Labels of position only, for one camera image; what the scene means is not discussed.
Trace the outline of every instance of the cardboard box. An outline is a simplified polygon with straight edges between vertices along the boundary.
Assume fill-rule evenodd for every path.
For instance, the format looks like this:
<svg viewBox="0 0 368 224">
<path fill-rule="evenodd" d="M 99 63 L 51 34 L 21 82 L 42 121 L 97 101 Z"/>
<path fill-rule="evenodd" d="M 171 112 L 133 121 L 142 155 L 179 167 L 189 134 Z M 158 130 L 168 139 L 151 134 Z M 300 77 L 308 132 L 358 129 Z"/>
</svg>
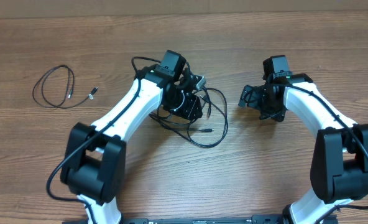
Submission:
<svg viewBox="0 0 368 224">
<path fill-rule="evenodd" d="M 0 18 L 366 10 L 368 0 L 0 0 Z"/>
</svg>

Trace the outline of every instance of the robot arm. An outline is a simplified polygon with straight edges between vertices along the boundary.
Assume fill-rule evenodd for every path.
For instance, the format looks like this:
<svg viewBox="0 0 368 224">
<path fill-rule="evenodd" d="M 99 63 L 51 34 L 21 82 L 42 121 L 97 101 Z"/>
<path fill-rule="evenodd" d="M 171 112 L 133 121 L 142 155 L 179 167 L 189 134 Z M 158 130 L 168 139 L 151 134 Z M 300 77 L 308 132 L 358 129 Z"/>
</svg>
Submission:
<svg viewBox="0 0 368 224">
<path fill-rule="evenodd" d="M 91 126 L 78 123 L 71 130 L 65 157 L 121 113 L 136 95 L 140 82 L 139 95 L 131 106 L 98 139 L 62 167 L 61 181 L 79 199 L 90 204 L 98 224 L 118 224 L 121 221 L 115 195 L 124 179 L 126 142 L 148 114 L 163 105 L 165 110 L 185 119 L 202 117 L 200 100 L 192 91 L 203 88 L 206 81 L 192 74 L 189 68 L 184 70 L 185 64 L 185 58 L 168 50 L 160 65 L 144 67 L 136 73 L 127 95 L 108 114 Z M 86 150 L 101 152 L 102 160 L 86 156 Z M 92 224 L 89 208 L 86 212 L 88 223 Z"/>
<path fill-rule="evenodd" d="M 289 71 L 284 55 L 263 62 L 263 86 L 245 86 L 239 106 L 260 110 L 260 119 L 283 121 L 286 110 L 293 111 L 316 139 L 310 179 L 312 188 L 299 201 L 287 206 L 284 217 L 290 224 L 312 224 L 337 205 L 345 205 L 368 195 L 368 161 L 341 121 L 352 129 L 368 153 L 368 124 L 357 124 L 333 107 L 305 74 Z M 355 154 L 355 159 L 343 161 L 343 152 Z M 337 223 L 336 219 L 324 223 Z"/>
</svg>

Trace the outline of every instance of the cable connector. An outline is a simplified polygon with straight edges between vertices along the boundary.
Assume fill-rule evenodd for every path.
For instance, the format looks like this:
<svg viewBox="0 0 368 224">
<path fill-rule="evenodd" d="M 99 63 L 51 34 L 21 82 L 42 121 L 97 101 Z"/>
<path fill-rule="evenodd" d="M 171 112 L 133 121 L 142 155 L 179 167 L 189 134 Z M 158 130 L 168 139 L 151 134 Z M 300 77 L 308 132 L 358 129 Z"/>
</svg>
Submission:
<svg viewBox="0 0 368 224">
<path fill-rule="evenodd" d="M 203 133 L 210 133 L 210 132 L 213 132 L 213 129 L 212 128 L 206 128 L 206 129 L 202 129 L 202 130 L 199 130 L 200 132 L 203 132 Z"/>
<path fill-rule="evenodd" d="M 199 96 L 203 101 L 209 103 L 209 99 L 203 95 Z"/>
<path fill-rule="evenodd" d="M 93 95 L 97 92 L 97 90 L 98 90 L 98 87 L 93 88 L 93 90 L 89 94 L 89 99 L 91 99 L 91 100 L 94 99 Z"/>
<path fill-rule="evenodd" d="M 73 89 L 71 89 L 70 94 L 68 94 L 68 99 L 70 99 L 70 98 L 71 98 L 72 93 L 73 93 Z"/>
<path fill-rule="evenodd" d="M 98 90 L 98 87 L 94 87 L 93 90 L 90 92 L 91 95 L 94 95 Z"/>
</svg>

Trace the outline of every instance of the wooden table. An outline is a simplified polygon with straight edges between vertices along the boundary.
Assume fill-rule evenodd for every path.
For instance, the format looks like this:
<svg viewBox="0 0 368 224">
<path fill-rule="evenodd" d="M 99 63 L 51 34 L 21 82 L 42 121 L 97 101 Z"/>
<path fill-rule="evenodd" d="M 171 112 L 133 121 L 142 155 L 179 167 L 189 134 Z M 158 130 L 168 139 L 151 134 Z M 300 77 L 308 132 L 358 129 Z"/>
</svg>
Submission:
<svg viewBox="0 0 368 224">
<path fill-rule="evenodd" d="M 368 11 L 0 20 L 0 223 L 85 216 L 82 205 L 45 192 L 70 129 L 79 121 L 91 124 L 126 94 L 131 57 L 162 59 L 167 49 L 226 95 L 229 131 L 219 146 L 201 149 L 146 119 L 127 147 L 118 196 L 126 217 L 280 213 L 310 188 L 315 140 L 303 123 L 291 112 L 282 123 L 259 121 L 257 111 L 237 106 L 244 85 L 263 84 L 262 61 L 272 55 L 285 54 L 291 70 L 307 73 L 343 114 L 368 123 Z M 94 100 L 70 110 L 34 103 L 34 84 L 60 64 L 76 74 L 69 101 L 98 86 Z M 53 102 L 63 98 L 67 79 L 65 71 L 57 73 L 45 86 Z M 217 95 L 212 100 L 222 105 Z M 215 130 L 195 139 L 221 135 L 223 119 L 215 110 L 200 124 Z M 52 191 L 73 196 L 58 178 Z M 357 204 L 367 205 L 368 197 Z M 339 219 L 364 223 L 368 211 L 343 209 Z"/>
</svg>

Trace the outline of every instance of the black cable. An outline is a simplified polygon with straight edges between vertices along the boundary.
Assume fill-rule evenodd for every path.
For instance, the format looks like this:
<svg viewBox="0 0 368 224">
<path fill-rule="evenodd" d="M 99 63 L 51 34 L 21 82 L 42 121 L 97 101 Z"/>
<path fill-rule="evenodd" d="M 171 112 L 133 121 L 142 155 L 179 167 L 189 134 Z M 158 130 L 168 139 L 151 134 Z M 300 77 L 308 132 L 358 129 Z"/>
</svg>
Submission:
<svg viewBox="0 0 368 224">
<path fill-rule="evenodd" d="M 140 57 L 140 56 L 137 56 L 137 57 L 132 57 L 132 66 L 133 66 L 133 69 L 134 71 L 137 73 L 137 67 L 136 67 L 136 64 L 134 63 L 134 60 L 135 59 L 142 59 L 142 60 L 150 60 L 152 62 L 157 62 L 157 63 L 160 63 L 161 61 L 160 60 L 156 60 L 156 59 L 153 59 L 153 58 L 147 58 L 147 57 Z"/>
<path fill-rule="evenodd" d="M 275 114 L 269 114 L 268 116 L 260 116 L 260 120 L 273 118 L 273 117 L 275 117 L 276 115 L 278 115 L 281 112 L 282 112 L 282 110 L 276 112 Z"/>
<path fill-rule="evenodd" d="M 247 105 L 247 106 L 249 106 L 249 103 L 254 103 L 254 102 L 256 102 L 256 101 L 258 101 L 258 100 L 262 99 L 262 97 L 260 97 L 260 98 L 258 98 L 258 99 L 251 100 L 251 98 L 252 98 L 252 94 L 253 94 L 253 92 L 255 92 L 254 90 L 255 90 L 256 88 L 264 88 L 264 86 L 250 86 L 250 87 L 251 87 L 251 90 L 250 90 L 250 91 L 248 91 L 247 93 L 245 93 L 245 95 L 244 95 L 244 97 L 243 97 L 244 102 L 246 103 L 246 105 Z"/>
<path fill-rule="evenodd" d="M 133 57 L 132 58 L 132 66 L 133 66 L 133 69 L 134 71 L 137 73 L 137 67 L 134 63 L 134 60 L 135 59 L 142 59 L 142 60 L 150 60 L 150 61 L 153 61 L 153 62 L 157 62 L 157 63 L 160 63 L 161 61 L 159 60 L 156 60 L 156 59 L 153 59 L 153 58 L 147 58 L 147 57 Z M 193 75 L 193 73 L 191 72 L 191 67 L 190 67 L 190 64 L 188 62 L 186 62 L 186 65 L 187 65 L 187 69 L 188 69 L 188 74 L 186 75 Z M 185 83 L 182 84 L 182 86 L 187 86 L 188 82 L 189 82 L 189 77 L 184 77 L 185 80 Z M 224 99 L 224 111 L 223 112 L 220 108 L 218 108 L 214 103 L 211 102 L 210 100 L 210 97 L 209 97 L 209 93 L 208 93 L 208 90 L 212 90 L 212 91 L 217 91 Z M 166 130 L 169 130 L 169 131 L 173 131 L 174 133 L 178 134 L 179 136 L 181 136 L 183 139 L 191 142 L 192 144 L 196 145 L 196 146 L 199 146 L 199 147 L 205 147 L 205 148 L 211 148 L 211 147 L 215 147 L 217 146 L 218 144 L 220 144 L 220 142 L 226 137 L 227 135 L 227 132 L 228 132 L 228 118 L 227 118 L 227 99 L 226 97 L 224 96 L 224 94 L 215 89 L 215 88 L 206 88 L 204 87 L 202 90 L 198 90 L 198 91 L 195 91 L 195 93 L 198 93 L 200 91 L 204 91 L 205 92 L 205 96 L 204 97 L 201 97 L 201 99 L 204 101 L 203 105 L 202 105 L 202 109 L 205 107 L 205 104 L 209 104 L 209 108 L 208 108 L 208 116 L 210 116 L 211 114 L 211 106 L 214 106 L 223 116 L 224 116 L 224 129 L 223 129 L 223 134 L 221 136 L 221 138 L 216 141 L 215 143 L 212 143 L 212 144 L 200 144 L 200 143 L 197 143 L 196 141 L 194 141 L 191 136 L 190 136 L 190 132 L 203 132 L 203 133 L 209 133 L 209 132 L 212 132 L 213 129 L 193 129 L 193 128 L 190 128 L 190 126 L 197 120 L 197 119 L 193 119 L 191 120 L 190 122 L 188 123 L 175 123 L 175 122 L 172 122 L 172 121 L 169 121 L 168 119 L 171 117 L 172 113 L 170 113 L 169 116 L 166 116 L 166 117 L 161 117 L 159 116 L 159 109 L 157 109 L 157 113 L 155 114 L 154 112 L 152 112 L 151 114 L 149 114 L 150 118 L 152 118 L 154 121 L 158 122 L 163 128 L 165 128 Z M 169 126 L 168 124 L 172 124 L 172 125 L 175 125 L 175 126 L 186 126 L 186 128 L 173 128 L 171 126 Z M 180 133 L 179 131 L 186 131 L 187 133 L 187 136 L 183 135 L 182 133 Z"/>
<path fill-rule="evenodd" d="M 86 207 L 89 209 L 91 221 L 94 224 L 96 224 L 96 220 L 94 218 L 93 209 L 91 208 L 90 204 L 88 202 L 86 202 L 84 200 L 80 200 L 80 199 L 64 198 L 64 197 L 55 196 L 50 190 L 52 180 L 53 180 L 54 176 L 57 174 L 57 172 L 64 166 L 64 164 L 66 164 L 77 152 L 81 151 L 82 149 L 85 149 L 91 143 L 93 143 L 93 141 L 95 139 L 97 139 L 100 135 L 102 135 L 102 133 L 105 132 L 105 130 L 107 130 L 109 127 L 111 127 L 130 108 L 130 106 L 134 103 L 136 98 L 139 96 L 140 90 L 141 90 L 141 81 L 139 80 L 138 89 L 137 89 L 136 93 L 134 94 L 132 100 L 125 106 L 125 108 L 123 108 L 123 110 L 118 115 L 116 115 L 116 117 L 114 119 L 112 119 L 103 129 L 98 131 L 96 134 L 94 134 L 92 137 L 90 137 L 88 140 L 86 140 L 82 145 L 80 145 L 77 149 L 75 149 L 70 155 L 68 155 L 66 158 L 64 158 L 64 160 L 62 160 L 61 163 L 59 163 L 59 165 L 56 166 L 56 168 L 53 170 L 53 172 L 50 174 L 50 177 L 47 180 L 46 191 L 52 199 L 61 200 L 61 201 L 65 201 L 65 202 L 80 202 L 80 203 L 85 204 Z"/>
<path fill-rule="evenodd" d="M 44 94 L 44 85 L 45 85 L 45 82 L 47 80 L 47 78 L 54 72 L 56 71 L 57 69 L 59 68 L 66 68 L 68 70 L 68 81 L 67 81 L 67 90 L 65 90 L 65 95 L 64 95 L 64 99 L 62 100 L 61 103 L 55 105 L 51 102 L 49 102 L 49 100 L 46 99 L 46 96 Z M 69 90 L 70 88 L 70 77 L 71 77 L 71 74 L 72 74 L 72 85 L 71 85 L 71 90 Z M 41 103 L 39 103 L 36 98 L 35 98 L 35 89 L 37 86 L 39 86 L 40 82 L 43 80 L 42 82 L 42 87 L 41 87 L 41 93 L 42 93 L 42 97 L 43 97 L 43 100 L 49 105 L 49 106 L 45 106 Z M 73 87 L 75 86 L 75 75 L 73 74 L 73 71 L 70 67 L 68 67 L 68 65 L 59 65 L 59 66 L 56 66 L 52 69 L 50 69 L 49 71 L 47 71 L 46 73 L 44 73 L 44 75 L 42 75 L 42 77 L 40 77 L 40 79 L 36 82 L 35 86 L 34 86 L 34 89 L 32 90 L 32 98 L 34 99 L 34 101 L 41 107 L 44 107 L 44 108 L 60 108 L 60 109 L 70 109 L 70 108 L 74 108 L 76 106 L 79 106 L 81 105 L 82 103 L 84 103 L 89 97 L 90 95 L 93 95 L 97 92 L 97 87 L 93 88 L 93 90 L 90 92 L 90 94 L 88 96 L 85 97 L 85 99 L 83 99 L 82 101 L 80 101 L 79 103 L 75 104 L 75 105 L 72 105 L 72 106 L 62 106 L 64 103 L 65 103 L 65 100 L 67 99 L 67 96 L 68 98 L 71 98 L 72 94 L 73 94 Z"/>
<path fill-rule="evenodd" d="M 347 126 L 342 120 L 341 118 L 336 115 L 334 113 L 334 111 L 329 107 L 328 104 L 326 104 L 326 102 L 324 100 L 322 100 L 318 95 L 314 94 L 314 92 L 300 88 L 298 86 L 294 86 L 294 85 L 284 85 L 284 84 L 270 84 L 272 86 L 282 86 L 282 87 L 287 87 L 287 88 L 294 88 L 296 90 L 300 90 L 302 92 L 305 92 L 311 96 L 313 96 L 314 98 L 316 98 L 325 108 L 326 110 L 328 110 L 328 112 L 335 118 L 336 121 L 338 121 L 338 123 L 343 126 L 345 128 L 345 130 L 351 135 L 351 137 L 353 138 L 353 140 L 355 140 L 356 144 L 358 145 L 358 147 L 361 149 L 364 157 L 367 159 L 368 161 L 368 153 L 365 150 L 364 145 L 361 143 L 361 141 L 358 139 L 358 137 L 353 133 L 353 131 L 351 130 L 351 128 L 349 128 L 349 126 Z M 368 205 L 366 206 L 360 206 L 360 205 L 336 205 L 335 207 L 331 208 L 330 210 L 328 210 L 321 218 L 319 218 L 317 221 L 315 221 L 315 223 L 319 224 L 322 220 L 324 220 L 325 218 L 327 218 L 328 216 L 330 216 L 334 211 L 339 210 L 340 208 L 351 208 L 351 209 L 358 209 L 358 210 L 368 210 Z"/>
</svg>

